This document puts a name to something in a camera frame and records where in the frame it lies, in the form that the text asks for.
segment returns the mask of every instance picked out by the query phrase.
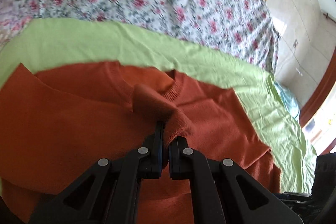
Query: wall outlet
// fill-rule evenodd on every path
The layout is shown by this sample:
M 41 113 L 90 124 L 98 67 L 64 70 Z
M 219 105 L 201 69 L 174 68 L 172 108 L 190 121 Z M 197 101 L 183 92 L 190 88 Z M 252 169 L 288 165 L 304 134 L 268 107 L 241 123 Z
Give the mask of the wall outlet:
M 297 41 L 297 39 L 295 39 L 294 44 L 293 44 L 293 47 L 296 48 L 297 45 L 298 45 L 298 41 Z

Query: green cloth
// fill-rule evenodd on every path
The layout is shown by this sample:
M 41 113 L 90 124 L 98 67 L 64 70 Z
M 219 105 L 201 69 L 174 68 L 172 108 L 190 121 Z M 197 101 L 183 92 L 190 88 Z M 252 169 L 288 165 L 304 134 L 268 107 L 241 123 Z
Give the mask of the green cloth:
M 275 164 L 282 170 L 281 190 L 310 192 L 316 152 L 284 108 L 273 76 L 220 51 L 118 22 L 35 19 L 0 51 L 0 87 L 19 63 L 36 73 L 103 60 L 176 69 L 222 88 L 233 87 L 259 138 L 271 147 Z

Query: ribbed neckline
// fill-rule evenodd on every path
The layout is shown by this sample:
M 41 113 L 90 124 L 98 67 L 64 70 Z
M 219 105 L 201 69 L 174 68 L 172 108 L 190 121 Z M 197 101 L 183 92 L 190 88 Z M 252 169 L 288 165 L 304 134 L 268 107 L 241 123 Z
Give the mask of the ribbed neckline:
M 134 88 L 131 85 L 129 85 L 129 83 L 127 83 L 122 77 L 122 74 L 120 72 L 120 66 L 121 64 L 119 62 L 116 62 L 115 66 L 113 66 L 112 68 L 110 67 L 110 73 L 113 76 L 111 80 L 113 83 L 115 83 L 115 88 L 118 90 L 118 92 L 123 97 L 125 97 L 124 99 L 127 102 L 130 103 L 132 100 L 132 94 Z M 173 75 L 174 83 L 164 93 L 161 93 L 161 95 L 167 100 L 173 102 L 178 98 L 180 91 L 182 89 L 184 74 L 179 73 L 176 70 L 172 70 L 167 74 Z

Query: wooden window frame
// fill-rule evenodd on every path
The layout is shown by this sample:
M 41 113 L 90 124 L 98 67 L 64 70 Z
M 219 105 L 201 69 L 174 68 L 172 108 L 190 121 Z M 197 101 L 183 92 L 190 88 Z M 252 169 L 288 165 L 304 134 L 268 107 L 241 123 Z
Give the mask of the wooden window frame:
M 334 50 L 329 66 L 325 71 L 321 82 L 317 86 L 312 96 L 309 98 L 308 102 L 301 109 L 299 120 L 299 124 L 301 127 L 304 127 L 315 115 L 318 109 L 321 107 L 321 105 L 329 95 L 331 89 L 335 85 L 335 81 L 336 81 L 336 49 Z M 327 147 L 327 149 L 323 151 L 322 155 L 329 153 L 335 146 L 336 146 L 336 138 Z

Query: wall tile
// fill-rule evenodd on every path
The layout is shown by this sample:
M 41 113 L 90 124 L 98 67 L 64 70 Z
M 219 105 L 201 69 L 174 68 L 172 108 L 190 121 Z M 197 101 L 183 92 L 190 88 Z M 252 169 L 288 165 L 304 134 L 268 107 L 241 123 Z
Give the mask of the wall tile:
M 319 25 L 311 44 L 318 49 L 328 61 L 330 61 L 335 50 L 336 37 Z
M 310 47 L 301 67 L 315 80 L 320 83 L 329 61 L 314 47 Z
M 286 25 L 292 22 L 293 11 L 296 10 L 292 0 L 267 0 L 266 3 L 272 17 L 275 17 Z
M 296 48 L 292 46 L 294 55 L 297 61 L 302 64 L 303 60 L 306 58 L 306 55 L 310 49 L 310 39 L 306 32 L 302 36 L 297 38 L 298 44 Z
M 301 74 L 295 73 L 288 88 L 295 94 L 300 105 L 304 106 L 317 88 L 317 83 L 302 67 L 299 67 L 298 70 Z
M 310 41 L 312 41 L 314 39 L 316 28 L 319 24 L 316 19 L 313 6 L 311 4 L 301 3 L 296 5 L 296 7 L 303 21 L 308 37 Z
M 288 87 L 297 72 L 296 68 L 299 67 L 299 63 L 285 41 L 280 41 L 275 79 Z
M 320 26 L 330 32 L 334 37 L 336 37 L 336 23 L 331 21 L 330 19 L 326 19 L 325 16 L 321 16 L 320 18 Z
M 300 43 L 300 41 L 307 37 L 307 32 L 296 8 L 290 12 L 290 15 L 290 20 L 286 22 L 287 28 L 283 33 L 283 38 L 294 52 L 293 44 L 295 39 Z

